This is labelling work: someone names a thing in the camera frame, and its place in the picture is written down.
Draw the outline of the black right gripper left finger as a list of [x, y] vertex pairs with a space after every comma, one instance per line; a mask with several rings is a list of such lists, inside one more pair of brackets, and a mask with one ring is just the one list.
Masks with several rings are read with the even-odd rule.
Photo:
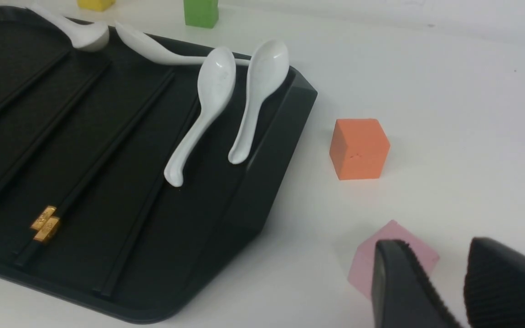
[[460, 328], [406, 241], [379, 240], [371, 281], [375, 328]]

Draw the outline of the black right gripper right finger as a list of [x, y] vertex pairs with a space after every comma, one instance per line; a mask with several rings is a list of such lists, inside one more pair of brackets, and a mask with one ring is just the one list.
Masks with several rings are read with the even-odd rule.
[[473, 238], [464, 302], [473, 328], [525, 328], [525, 255], [489, 237]]

